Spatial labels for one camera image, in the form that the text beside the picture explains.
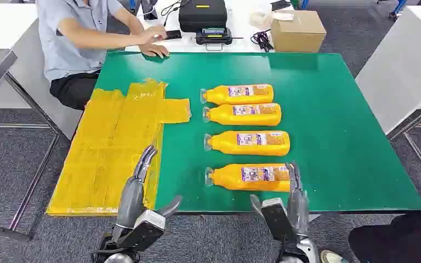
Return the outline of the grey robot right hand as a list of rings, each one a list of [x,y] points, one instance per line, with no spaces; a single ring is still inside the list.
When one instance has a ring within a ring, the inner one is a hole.
[[[296,163],[286,163],[289,171],[290,187],[286,202],[280,198],[261,202],[256,195],[250,195],[254,212],[262,218],[277,241],[298,243],[307,237],[309,208],[307,194],[303,189],[299,167]]]

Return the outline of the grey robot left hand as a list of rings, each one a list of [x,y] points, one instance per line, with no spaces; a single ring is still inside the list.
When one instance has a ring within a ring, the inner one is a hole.
[[[132,247],[140,240],[163,234],[166,219],[179,208],[182,196],[175,196],[165,207],[154,211],[145,208],[145,180],[151,161],[158,150],[149,145],[141,154],[132,176],[122,190],[112,240],[120,247]]]

